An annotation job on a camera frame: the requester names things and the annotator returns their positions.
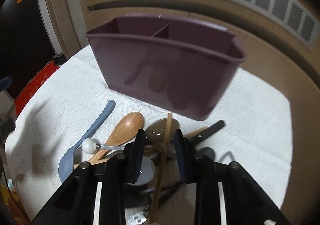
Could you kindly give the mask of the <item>black handled brown spoon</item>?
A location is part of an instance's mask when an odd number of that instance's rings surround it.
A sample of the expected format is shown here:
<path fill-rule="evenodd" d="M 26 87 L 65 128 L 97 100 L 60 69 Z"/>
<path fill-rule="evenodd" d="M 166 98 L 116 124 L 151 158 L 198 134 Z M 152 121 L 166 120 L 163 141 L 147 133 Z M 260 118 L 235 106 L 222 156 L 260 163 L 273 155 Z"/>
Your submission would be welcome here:
<path fill-rule="evenodd" d="M 184 137 L 187 138 L 192 145 L 198 145 L 201 142 L 205 141 L 222 128 L 225 127 L 225 122 L 223 120 L 219 120 L 215 124 L 211 125 L 210 127 L 203 127 L 198 130 L 195 130 L 191 133 L 185 134 Z"/>

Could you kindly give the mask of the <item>wooden spoon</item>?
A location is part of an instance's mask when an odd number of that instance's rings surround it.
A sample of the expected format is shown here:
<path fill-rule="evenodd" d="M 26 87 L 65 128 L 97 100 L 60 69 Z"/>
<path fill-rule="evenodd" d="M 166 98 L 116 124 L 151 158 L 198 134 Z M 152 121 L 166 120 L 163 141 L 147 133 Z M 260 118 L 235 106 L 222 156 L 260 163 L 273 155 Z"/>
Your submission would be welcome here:
<path fill-rule="evenodd" d="M 121 146 L 133 139 L 138 131 L 142 129 L 144 125 L 144 117 L 141 113 L 133 111 L 125 115 L 120 122 L 116 125 L 107 141 L 102 145 L 108 146 Z M 101 160 L 111 150 L 98 150 L 88 160 L 90 163 Z"/>

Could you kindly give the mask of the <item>translucent brown plastic spoon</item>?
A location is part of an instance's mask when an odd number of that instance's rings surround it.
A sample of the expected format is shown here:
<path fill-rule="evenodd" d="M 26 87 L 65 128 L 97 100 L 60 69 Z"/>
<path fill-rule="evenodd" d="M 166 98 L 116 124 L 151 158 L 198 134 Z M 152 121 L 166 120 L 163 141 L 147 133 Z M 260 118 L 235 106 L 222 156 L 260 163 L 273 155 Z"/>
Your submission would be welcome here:
<path fill-rule="evenodd" d="M 163 118 L 153 122 L 149 127 L 147 127 L 145 131 L 146 143 L 150 145 L 156 145 L 163 143 L 165 128 L 167 124 L 167 119 Z M 169 133 L 169 138 L 172 138 L 175 131 L 180 129 L 180 124 L 176 119 L 172 119 L 171 121 L 171 129 Z"/>

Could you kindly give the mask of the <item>wooden chopstick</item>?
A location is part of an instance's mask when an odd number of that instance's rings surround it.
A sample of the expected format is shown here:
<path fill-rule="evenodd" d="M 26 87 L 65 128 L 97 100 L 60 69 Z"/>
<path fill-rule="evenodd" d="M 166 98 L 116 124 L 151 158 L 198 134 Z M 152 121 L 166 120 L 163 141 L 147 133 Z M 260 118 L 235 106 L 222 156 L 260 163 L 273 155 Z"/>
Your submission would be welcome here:
<path fill-rule="evenodd" d="M 167 150 L 168 150 L 168 142 L 170 140 L 170 131 L 172 125 L 172 113 L 168 113 L 167 121 L 165 126 L 165 133 L 164 133 L 164 140 L 163 140 L 163 147 L 161 151 L 161 162 L 159 165 L 157 179 L 156 179 L 156 186 L 155 191 L 153 192 L 153 200 L 150 207 L 150 213 L 148 218 L 148 224 L 156 224 L 156 213 L 158 209 L 159 199 L 161 197 L 161 188 L 162 188 L 162 181 L 164 176 L 164 170 L 167 161 Z"/>

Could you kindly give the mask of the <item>blue-grey silicone spoon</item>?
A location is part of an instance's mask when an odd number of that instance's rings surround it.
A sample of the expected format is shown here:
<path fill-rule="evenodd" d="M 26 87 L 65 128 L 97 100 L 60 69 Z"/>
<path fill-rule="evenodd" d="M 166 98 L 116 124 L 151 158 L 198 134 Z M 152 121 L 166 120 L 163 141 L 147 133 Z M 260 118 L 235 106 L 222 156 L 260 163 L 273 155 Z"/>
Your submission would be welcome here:
<path fill-rule="evenodd" d="M 101 114 L 97 117 L 97 119 L 93 122 L 89 129 L 84 133 L 84 135 L 82 135 L 82 137 L 78 140 L 78 142 L 75 145 L 68 148 L 68 150 L 65 152 L 58 166 L 58 176 L 61 183 L 63 183 L 73 172 L 74 155 L 76 150 L 82 145 L 83 140 L 89 139 L 95 134 L 95 132 L 100 128 L 100 126 L 112 113 L 115 106 L 116 102 L 114 100 L 109 100 Z"/>

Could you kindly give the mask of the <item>white plastic spoon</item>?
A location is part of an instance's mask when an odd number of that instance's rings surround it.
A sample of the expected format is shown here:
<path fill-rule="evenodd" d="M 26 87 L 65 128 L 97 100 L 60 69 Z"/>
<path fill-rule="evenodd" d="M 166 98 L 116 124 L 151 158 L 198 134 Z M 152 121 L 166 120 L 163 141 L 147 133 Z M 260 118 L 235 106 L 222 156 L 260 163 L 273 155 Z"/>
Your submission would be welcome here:
<path fill-rule="evenodd" d="M 129 183 L 129 185 L 132 185 L 132 186 L 145 185 L 153 180 L 155 173 L 156 173 L 156 167 L 153 161 L 150 158 L 143 156 L 139 177 L 135 183 Z"/>

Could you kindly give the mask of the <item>stainless steel spoon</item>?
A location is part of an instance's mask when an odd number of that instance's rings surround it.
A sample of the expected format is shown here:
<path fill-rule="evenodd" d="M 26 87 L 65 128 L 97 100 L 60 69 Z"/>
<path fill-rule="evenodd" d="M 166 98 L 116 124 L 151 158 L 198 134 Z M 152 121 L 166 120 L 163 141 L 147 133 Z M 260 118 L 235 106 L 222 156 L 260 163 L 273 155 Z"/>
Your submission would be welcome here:
<path fill-rule="evenodd" d="M 159 152 L 162 151 L 164 144 L 163 143 L 158 143 L 154 145 L 145 145 L 144 149 L 146 150 L 158 150 Z M 167 144 L 167 155 L 172 158 L 176 158 L 176 150 L 175 150 L 175 145 L 173 140 L 169 140 Z"/>

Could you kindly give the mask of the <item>white textured table cloth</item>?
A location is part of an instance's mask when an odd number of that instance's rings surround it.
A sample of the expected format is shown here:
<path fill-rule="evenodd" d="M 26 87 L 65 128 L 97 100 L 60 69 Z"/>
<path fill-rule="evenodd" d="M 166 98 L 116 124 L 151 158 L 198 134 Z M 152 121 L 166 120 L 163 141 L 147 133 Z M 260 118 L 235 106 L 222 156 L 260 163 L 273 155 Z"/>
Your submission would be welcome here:
<path fill-rule="evenodd" d="M 109 100 L 116 106 L 94 137 L 106 142 L 128 113 L 140 112 L 145 125 L 165 118 L 159 107 L 127 97 L 107 87 L 90 47 L 80 50 L 39 88 L 16 120 L 5 143 L 9 172 L 29 218 L 34 218 L 60 186 L 59 162 L 84 135 Z M 273 202 L 281 207 L 292 161 L 291 109 L 277 89 L 238 69 L 231 84 L 202 122 L 178 114 L 183 133 L 210 126 L 225 127 L 202 143 L 216 160 L 231 151 Z"/>

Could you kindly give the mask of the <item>purple plastic utensil caddy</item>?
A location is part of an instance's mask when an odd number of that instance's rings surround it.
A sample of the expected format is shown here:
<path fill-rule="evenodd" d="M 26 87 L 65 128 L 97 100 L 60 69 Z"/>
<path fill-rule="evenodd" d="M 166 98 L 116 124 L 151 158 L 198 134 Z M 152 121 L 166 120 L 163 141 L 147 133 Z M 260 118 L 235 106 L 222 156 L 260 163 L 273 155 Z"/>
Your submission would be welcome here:
<path fill-rule="evenodd" d="M 86 35 L 110 89 L 197 121 L 246 59 L 236 34 L 184 17 L 118 16 Z"/>

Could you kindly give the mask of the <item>red box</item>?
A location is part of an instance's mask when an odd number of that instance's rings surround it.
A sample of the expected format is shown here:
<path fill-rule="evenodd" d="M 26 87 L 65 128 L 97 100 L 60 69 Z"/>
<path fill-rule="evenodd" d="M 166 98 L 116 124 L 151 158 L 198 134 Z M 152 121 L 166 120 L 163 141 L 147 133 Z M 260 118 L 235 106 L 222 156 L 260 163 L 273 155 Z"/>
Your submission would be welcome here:
<path fill-rule="evenodd" d="M 14 99 L 16 117 L 22 112 L 23 108 L 35 95 L 43 83 L 59 69 L 59 66 L 53 60 L 48 62 L 22 89 L 19 95 Z"/>

